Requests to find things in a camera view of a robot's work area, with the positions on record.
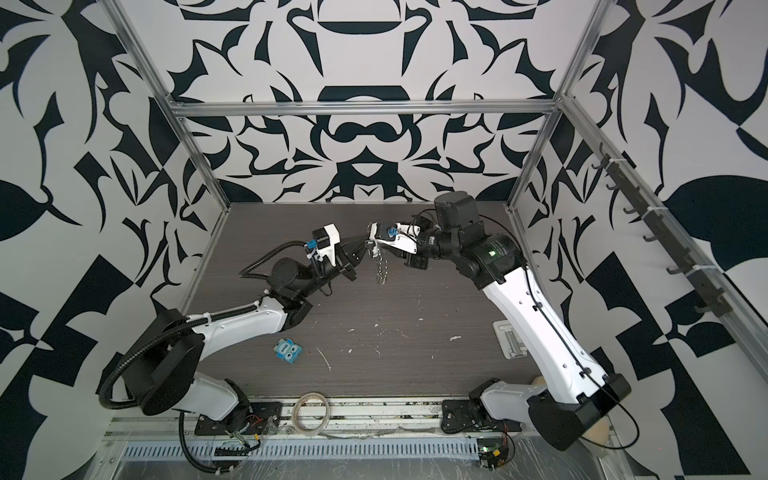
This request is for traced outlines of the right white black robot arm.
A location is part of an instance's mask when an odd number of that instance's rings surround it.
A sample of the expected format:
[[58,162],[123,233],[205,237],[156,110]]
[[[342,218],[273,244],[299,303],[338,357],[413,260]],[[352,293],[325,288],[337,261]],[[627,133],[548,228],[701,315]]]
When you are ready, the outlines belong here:
[[522,249],[508,233],[490,234],[475,199],[464,191],[434,201],[436,219],[415,220],[405,229],[414,268],[448,260],[504,315],[535,361],[543,383],[489,380],[471,393],[487,417],[534,427],[547,443],[565,451],[620,406],[629,382],[607,372],[575,339],[538,286]]

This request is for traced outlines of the silver keyring with keys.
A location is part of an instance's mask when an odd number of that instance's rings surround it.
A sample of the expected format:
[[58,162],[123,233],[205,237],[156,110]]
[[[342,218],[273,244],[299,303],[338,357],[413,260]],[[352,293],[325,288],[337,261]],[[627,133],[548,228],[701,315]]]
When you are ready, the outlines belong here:
[[376,282],[378,285],[384,285],[388,278],[388,264],[385,250],[376,240],[370,240],[368,242],[368,252],[375,263]]

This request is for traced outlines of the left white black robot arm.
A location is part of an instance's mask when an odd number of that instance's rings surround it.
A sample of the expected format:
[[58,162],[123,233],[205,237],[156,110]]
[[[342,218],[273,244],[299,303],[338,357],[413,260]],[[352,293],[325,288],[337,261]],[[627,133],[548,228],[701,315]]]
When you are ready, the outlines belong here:
[[241,427],[251,413],[247,395],[230,379],[201,373],[200,361],[246,340],[298,326],[312,308],[310,295],[330,294],[339,276],[355,279],[367,245],[353,237],[335,245],[334,260],[309,265],[283,258],[266,278],[267,291],[240,307],[190,316],[176,309],[160,313],[122,361],[120,376],[130,403],[146,416],[176,410]]

